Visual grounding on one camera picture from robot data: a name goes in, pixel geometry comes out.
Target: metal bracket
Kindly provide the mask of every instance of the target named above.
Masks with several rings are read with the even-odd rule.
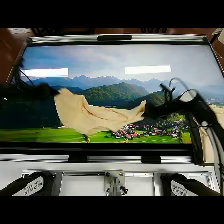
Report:
[[[104,185],[107,196],[122,196],[128,192],[128,189],[125,188],[125,173],[123,170],[105,171]]]

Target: beige cloth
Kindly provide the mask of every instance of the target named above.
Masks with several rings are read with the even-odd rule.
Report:
[[[215,112],[218,122],[224,128],[224,107],[219,107],[215,105],[211,105],[210,107]],[[201,136],[202,149],[204,151],[204,160],[206,163],[214,163],[214,152],[211,141],[204,128],[200,128],[199,133]]]
[[[144,119],[146,101],[131,110],[91,106],[83,95],[71,93],[68,89],[59,90],[54,97],[58,116],[67,128],[73,128],[82,134],[94,134],[100,131],[118,131],[126,124]]]

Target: white rectangle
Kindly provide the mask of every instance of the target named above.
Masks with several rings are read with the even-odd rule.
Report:
[[[147,74],[171,72],[170,65],[125,67],[125,74]]]
[[[27,76],[32,77],[68,77],[68,68],[52,68],[52,69],[27,69],[22,70]]]

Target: brown surface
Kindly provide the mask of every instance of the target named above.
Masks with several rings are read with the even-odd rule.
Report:
[[[211,40],[212,32],[216,28],[168,28],[168,34],[206,34]],[[95,34],[127,34],[141,33],[140,28],[95,28]],[[7,28],[0,28],[0,82],[5,82],[13,63],[22,47],[23,41],[32,33],[11,34]],[[224,45],[216,40],[214,50],[219,54],[218,58],[224,66]]]

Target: white label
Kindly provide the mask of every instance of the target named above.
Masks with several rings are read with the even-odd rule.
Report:
[[[171,181],[171,190],[176,196],[197,196],[193,192],[187,190],[182,184],[179,184],[174,180]]]
[[[26,187],[15,193],[13,196],[30,196],[40,191],[43,188],[43,185],[44,185],[43,177],[38,177],[37,179],[28,183]]]

